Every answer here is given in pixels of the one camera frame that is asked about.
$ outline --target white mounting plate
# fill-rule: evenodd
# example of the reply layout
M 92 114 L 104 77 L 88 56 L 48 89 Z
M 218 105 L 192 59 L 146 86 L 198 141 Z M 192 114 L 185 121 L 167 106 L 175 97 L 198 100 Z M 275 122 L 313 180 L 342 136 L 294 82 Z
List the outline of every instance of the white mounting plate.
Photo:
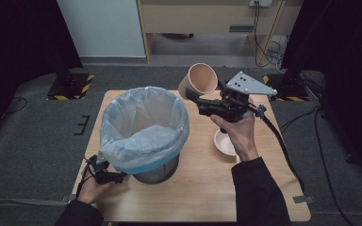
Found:
M 277 90 L 272 89 L 263 83 L 255 80 L 246 73 L 237 73 L 226 86 L 234 91 L 244 94 L 276 95 Z

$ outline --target white bowl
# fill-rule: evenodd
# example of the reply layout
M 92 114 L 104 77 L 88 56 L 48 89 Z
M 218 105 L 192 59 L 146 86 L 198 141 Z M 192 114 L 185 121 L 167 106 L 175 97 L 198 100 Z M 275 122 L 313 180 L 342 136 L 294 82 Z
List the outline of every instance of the white bowl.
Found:
M 228 134 L 223 134 L 220 130 L 214 135 L 214 144 L 222 153 L 233 156 L 237 155 Z

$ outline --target ceramic cup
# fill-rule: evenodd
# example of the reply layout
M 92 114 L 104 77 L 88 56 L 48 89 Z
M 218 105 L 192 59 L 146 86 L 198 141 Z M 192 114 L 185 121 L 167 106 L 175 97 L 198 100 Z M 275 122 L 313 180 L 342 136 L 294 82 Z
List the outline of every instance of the ceramic cup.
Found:
M 197 63 L 189 68 L 187 75 L 178 85 L 178 92 L 182 98 L 186 97 L 186 88 L 198 93 L 200 96 L 213 92 L 217 87 L 217 74 L 204 63 Z

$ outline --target white plastic bag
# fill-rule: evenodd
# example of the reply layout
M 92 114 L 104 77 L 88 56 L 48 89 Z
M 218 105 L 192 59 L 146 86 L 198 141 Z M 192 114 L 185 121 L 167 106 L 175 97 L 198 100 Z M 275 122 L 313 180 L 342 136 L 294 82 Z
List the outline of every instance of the white plastic bag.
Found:
M 100 135 L 100 151 L 116 170 L 154 170 L 179 155 L 189 136 L 188 112 L 165 89 L 130 89 L 105 109 Z

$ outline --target wooden table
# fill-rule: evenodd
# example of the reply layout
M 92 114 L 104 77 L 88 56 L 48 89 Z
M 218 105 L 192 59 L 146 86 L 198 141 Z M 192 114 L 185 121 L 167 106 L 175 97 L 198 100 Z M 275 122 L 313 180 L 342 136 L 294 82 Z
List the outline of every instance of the wooden table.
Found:
M 86 157 L 99 152 L 99 129 L 103 111 L 121 93 L 123 90 L 106 93 L 93 127 Z M 219 97 L 218 91 L 204 96 L 206 99 Z M 256 105 L 267 107 L 266 116 L 278 128 L 267 97 L 252 95 L 252 98 Z M 122 184 L 115 185 L 96 203 L 105 221 L 236 221 L 231 168 L 238 160 L 235 156 L 228 156 L 217 150 L 213 138 L 219 128 L 210 118 L 199 115 L 195 103 L 185 100 L 184 103 L 189 112 L 190 132 L 175 174 L 158 185 L 146 185 L 128 175 Z M 308 221 L 310 212 L 306 202 L 295 203 L 292 199 L 303 195 L 299 183 L 291 173 L 275 135 L 260 119 L 256 119 L 255 123 L 255 144 L 284 194 L 290 219 Z M 73 193 L 76 192 L 80 179 L 81 175 L 78 173 Z

